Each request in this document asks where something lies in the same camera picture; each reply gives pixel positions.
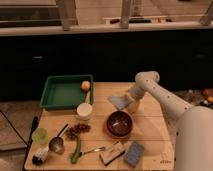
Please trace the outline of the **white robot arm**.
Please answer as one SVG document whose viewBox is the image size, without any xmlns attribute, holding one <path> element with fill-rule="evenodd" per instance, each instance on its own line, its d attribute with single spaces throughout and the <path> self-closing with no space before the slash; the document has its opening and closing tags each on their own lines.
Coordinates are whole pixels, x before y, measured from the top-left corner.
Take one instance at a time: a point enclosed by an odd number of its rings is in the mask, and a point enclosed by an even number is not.
<svg viewBox="0 0 213 171">
<path fill-rule="evenodd" d="M 178 119 L 175 171 L 213 171 L 213 109 L 195 106 L 161 87 L 156 71 L 139 72 L 128 90 L 134 100 L 150 93 Z"/>
</svg>

